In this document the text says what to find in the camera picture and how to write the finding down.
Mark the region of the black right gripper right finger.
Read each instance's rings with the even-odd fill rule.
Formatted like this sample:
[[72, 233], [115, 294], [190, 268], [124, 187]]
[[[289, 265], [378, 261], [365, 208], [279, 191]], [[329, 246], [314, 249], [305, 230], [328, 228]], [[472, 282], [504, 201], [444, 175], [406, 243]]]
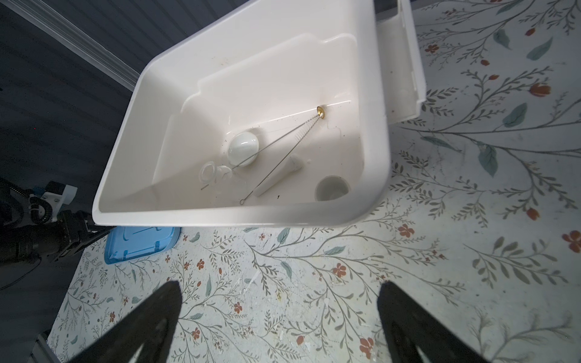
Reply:
[[381, 285], [378, 312], [393, 362], [485, 362], [392, 281]]

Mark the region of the white porcelain crucible cup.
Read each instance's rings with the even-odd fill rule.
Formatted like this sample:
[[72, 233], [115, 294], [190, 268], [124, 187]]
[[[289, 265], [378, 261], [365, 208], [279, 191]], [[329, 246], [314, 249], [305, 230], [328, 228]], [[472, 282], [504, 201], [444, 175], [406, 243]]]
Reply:
[[350, 193], [349, 183], [342, 177], [330, 175], [323, 178], [316, 186], [316, 201], [333, 201]]

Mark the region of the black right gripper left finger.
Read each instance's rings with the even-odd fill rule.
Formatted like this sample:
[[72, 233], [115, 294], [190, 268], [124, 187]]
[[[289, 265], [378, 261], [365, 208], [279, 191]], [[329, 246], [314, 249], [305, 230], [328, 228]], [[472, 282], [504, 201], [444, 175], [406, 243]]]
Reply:
[[168, 281], [143, 300], [72, 362], [165, 362], [182, 306], [178, 281]]

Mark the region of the white porcelain mortar bowl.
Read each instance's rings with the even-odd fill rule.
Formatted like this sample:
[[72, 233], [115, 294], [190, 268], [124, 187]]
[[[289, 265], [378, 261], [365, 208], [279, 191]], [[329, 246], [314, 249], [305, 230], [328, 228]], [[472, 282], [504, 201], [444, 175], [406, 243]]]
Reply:
[[257, 158], [260, 142], [252, 132], [242, 132], [235, 136], [228, 146], [228, 162], [231, 166], [245, 167]]

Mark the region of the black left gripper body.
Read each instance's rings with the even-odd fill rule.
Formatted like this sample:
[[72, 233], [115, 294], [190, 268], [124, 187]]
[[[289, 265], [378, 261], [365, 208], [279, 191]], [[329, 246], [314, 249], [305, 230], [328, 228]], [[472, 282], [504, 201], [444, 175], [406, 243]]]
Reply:
[[57, 262], [80, 253], [112, 230], [112, 226], [96, 225], [88, 213], [65, 210], [55, 222], [3, 231], [1, 264], [34, 263], [38, 259]]

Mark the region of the blue plastic bin lid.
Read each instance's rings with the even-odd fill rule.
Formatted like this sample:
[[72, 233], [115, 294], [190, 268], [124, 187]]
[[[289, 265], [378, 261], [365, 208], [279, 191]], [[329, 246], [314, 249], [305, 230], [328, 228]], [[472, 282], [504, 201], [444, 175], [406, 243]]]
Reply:
[[116, 227], [107, 236], [104, 261], [112, 265], [168, 251], [180, 233], [179, 227]]

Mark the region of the white plastic storage bin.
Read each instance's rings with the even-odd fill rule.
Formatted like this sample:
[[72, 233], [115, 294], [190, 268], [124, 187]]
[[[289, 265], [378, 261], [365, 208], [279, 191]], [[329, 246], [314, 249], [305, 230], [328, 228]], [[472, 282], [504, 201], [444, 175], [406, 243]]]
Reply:
[[[251, 1], [142, 71], [92, 207], [100, 225], [336, 226], [368, 215], [390, 184], [390, 125], [419, 116], [427, 86], [412, 6], [380, 19], [372, 1]], [[292, 154], [305, 165], [239, 204], [294, 146], [291, 136], [217, 184], [231, 140], [262, 145], [316, 114]], [[318, 202], [337, 175], [350, 193]]]

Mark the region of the wire test tube brush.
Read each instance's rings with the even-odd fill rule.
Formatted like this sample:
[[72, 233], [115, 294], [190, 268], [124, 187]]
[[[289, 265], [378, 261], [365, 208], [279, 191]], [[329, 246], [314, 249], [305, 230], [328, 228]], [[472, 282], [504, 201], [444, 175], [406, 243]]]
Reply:
[[294, 138], [296, 139], [296, 143], [294, 146], [281, 158], [280, 161], [264, 176], [264, 178], [259, 182], [259, 184], [252, 189], [252, 191], [244, 198], [242, 198], [239, 202], [241, 206], [245, 205], [246, 200], [257, 190], [277, 169], [279, 166], [283, 164], [283, 162], [293, 153], [293, 151], [299, 146], [302, 140], [307, 137], [309, 132], [313, 129], [313, 127], [317, 124], [317, 122], [321, 119], [324, 119], [325, 115], [322, 113], [317, 113], [316, 116], [312, 117], [311, 119], [307, 120], [301, 126], [298, 126], [294, 129], [294, 131], [298, 131], [298, 135]]

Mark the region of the clear glass bottle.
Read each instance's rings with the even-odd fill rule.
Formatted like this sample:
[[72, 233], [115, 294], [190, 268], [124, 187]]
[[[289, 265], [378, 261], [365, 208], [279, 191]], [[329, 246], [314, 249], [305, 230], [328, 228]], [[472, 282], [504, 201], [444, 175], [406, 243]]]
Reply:
[[205, 163], [198, 174], [199, 180], [205, 185], [219, 183], [232, 174], [230, 167], [226, 165], [216, 165], [213, 161]]

